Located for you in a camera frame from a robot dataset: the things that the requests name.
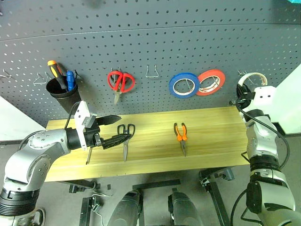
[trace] scissors blade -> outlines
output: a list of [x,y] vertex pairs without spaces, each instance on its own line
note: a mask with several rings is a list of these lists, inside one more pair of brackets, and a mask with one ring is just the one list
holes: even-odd
[[186,157],[186,151],[185,151],[185,141],[181,140],[181,149],[183,151],[184,156]]
[[119,96],[120,96],[121,92],[119,90],[117,90],[115,92],[115,97],[114,97],[114,104],[116,105],[118,100],[119,100]]
[[127,160],[127,147],[128,147],[128,140],[123,142],[123,160]]

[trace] cable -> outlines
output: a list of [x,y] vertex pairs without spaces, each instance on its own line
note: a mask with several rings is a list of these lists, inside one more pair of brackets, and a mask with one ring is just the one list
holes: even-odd
[[289,147],[289,144],[288,144],[287,140],[286,140],[285,137],[284,137],[281,133],[279,133],[277,130],[275,130],[275,129],[273,129],[272,127],[268,126],[268,125],[265,124],[264,122],[262,122],[262,121],[260,121],[260,120],[258,120],[258,119],[256,119],[256,118],[254,118],[254,117],[253,117],[252,115],[250,115],[249,113],[244,112],[244,111],[240,108],[240,106],[238,105],[239,100],[240,100],[240,98],[237,99],[236,102],[235,102],[235,105],[236,105],[236,108],[238,109],[238,111],[240,111],[242,114],[244,114],[244,115],[250,117],[250,118],[253,119],[254,121],[258,122],[259,124],[265,126],[265,127],[268,128],[269,130],[273,131],[274,133],[276,133],[276,134],[284,141],[284,143],[285,143],[285,145],[286,145],[286,156],[285,156],[285,159],[284,159],[283,163],[280,165],[280,168],[282,169],[282,168],[286,165],[286,163],[287,163],[287,161],[288,161],[288,159],[289,159],[289,157],[290,157],[290,154],[291,154],[290,147]]
[[104,193],[94,193],[93,195],[91,195],[91,196],[100,196],[100,197],[110,197],[110,196],[112,196],[112,195],[108,195],[108,194],[104,194]]
[[21,141],[21,143],[20,143],[20,145],[19,145],[17,151],[19,151],[19,150],[22,148],[23,144],[26,142],[26,140],[28,140],[28,138],[30,138],[32,135],[34,135],[34,134],[36,134],[36,133],[38,133],[38,132],[42,132],[42,131],[43,131],[43,130],[35,131],[35,132],[33,132],[33,133],[27,135],[27,136]]
[[98,216],[100,216],[100,223],[103,226],[103,217],[102,217],[102,215],[100,213],[97,213],[96,211],[94,213],[96,213]]
[[239,196],[238,198],[236,199],[234,205],[233,205],[233,208],[232,208],[232,211],[231,211],[231,217],[230,217],[230,226],[233,226],[233,218],[234,218],[234,213],[235,213],[235,209],[236,209],[236,206],[239,202],[239,200],[241,199],[241,197],[243,197],[243,195],[246,193],[246,190],[244,190]]
[[74,108],[77,107],[77,106],[79,105],[79,103],[80,103],[80,101],[79,101],[79,102],[76,102],[76,103],[74,103],[74,104],[72,105],[71,110],[69,111],[69,116],[68,116],[68,119],[67,119],[67,122],[66,122],[66,125],[65,125],[64,129],[67,129],[67,126],[68,126],[68,124],[69,124],[69,121],[70,121],[72,112],[73,112]]
[[242,152],[240,155],[241,155],[248,163],[250,163],[250,160],[248,160],[248,158],[245,157],[244,154],[247,154],[247,152]]
[[255,219],[248,219],[248,218],[244,218],[245,214],[247,213],[249,209],[246,207],[245,211],[242,213],[242,215],[240,216],[240,219],[244,220],[244,221],[248,221],[248,222],[253,222],[253,223],[258,223],[260,225],[263,225],[263,222],[260,220],[255,220]]

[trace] metal table leg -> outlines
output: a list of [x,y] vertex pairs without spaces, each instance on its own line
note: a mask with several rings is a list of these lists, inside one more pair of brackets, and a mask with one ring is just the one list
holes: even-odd
[[79,226],[90,225],[90,215],[92,209],[92,197],[83,198],[80,210]]
[[221,226],[230,226],[230,220],[222,200],[215,178],[233,180],[234,176],[230,167],[211,168],[200,171],[201,184],[210,193],[217,217]]
[[69,193],[83,192],[86,189],[96,190],[100,188],[100,184],[96,181],[88,181],[88,180],[68,180],[68,181],[60,181],[64,184],[69,184]]

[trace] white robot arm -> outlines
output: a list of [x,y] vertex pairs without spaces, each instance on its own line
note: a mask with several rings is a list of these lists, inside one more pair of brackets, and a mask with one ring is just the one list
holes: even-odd
[[102,139],[99,126],[112,124],[121,117],[110,115],[96,118],[86,106],[87,104],[81,101],[76,111],[77,129],[37,132],[29,137],[26,146],[20,147],[20,150],[10,157],[5,166],[4,185],[0,193],[1,226],[31,225],[40,188],[50,166],[57,158],[81,147],[110,148],[123,143],[131,136],[118,134],[107,140]]
[[[248,209],[256,213],[265,226],[299,226],[301,214],[295,211],[295,201],[285,175],[281,172],[289,157],[289,146],[277,132],[269,115],[258,109],[256,101],[270,95],[270,87],[258,87],[252,93],[243,82],[238,83],[236,107],[246,124],[248,137],[247,155],[250,161],[250,182],[246,189]],[[275,138],[280,136],[287,145],[288,153],[284,162],[278,161]]]

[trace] blue tape roll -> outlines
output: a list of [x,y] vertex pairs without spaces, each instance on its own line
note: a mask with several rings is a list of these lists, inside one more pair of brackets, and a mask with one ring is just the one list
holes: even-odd
[[[189,81],[191,81],[193,83],[193,89],[190,92],[186,92],[186,93],[177,92],[174,89],[174,86],[180,80],[189,80]],[[198,89],[199,89],[198,77],[195,74],[189,73],[189,72],[184,72],[184,73],[177,74],[169,82],[169,92],[172,95],[174,95],[175,97],[178,97],[178,98],[192,97],[193,95],[195,95],[198,92]]]

